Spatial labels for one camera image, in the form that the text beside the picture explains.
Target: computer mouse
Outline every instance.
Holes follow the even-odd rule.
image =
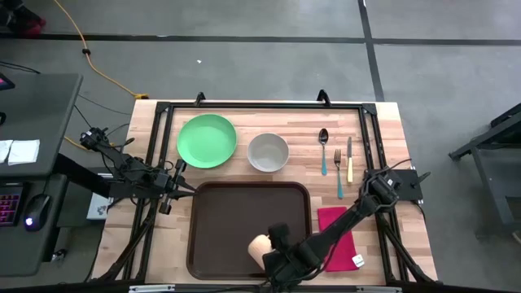
[[[25,208],[24,226],[27,231],[39,231],[47,221],[50,196],[39,194],[33,196]]]

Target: fork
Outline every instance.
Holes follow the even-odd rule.
[[[342,150],[336,149],[335,150],[335,165],[336,170],[338,171],[336,173],[337,181],[338,181],[338,195],[339,199],[344,198],[344,193],[342,192],[342,181],[340,180],[340,163],[342,162]]]

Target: red napkin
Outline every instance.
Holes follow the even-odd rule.
[[[340,215],[347,210],[346,207],[338,208],[319,208],[318,209],[318,228],[322,232],[327,226],[334,222]],[[351,231],[347,232],[339,241],[333,259],[326,266],[326,272],[342,272],[357,270],[358,267],[352,261],[357,254],[355,243],[352,239]]]

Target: spoon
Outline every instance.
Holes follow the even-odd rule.
[[[318,134],[318,141],[322,144],[322,175],[327,175],[326,167],[326,142],[329,139],[327,129],[320,130]]]

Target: keyboard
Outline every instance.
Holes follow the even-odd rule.
[[[0,186],[0,227],[16,225],[22,190],[22,186]]]

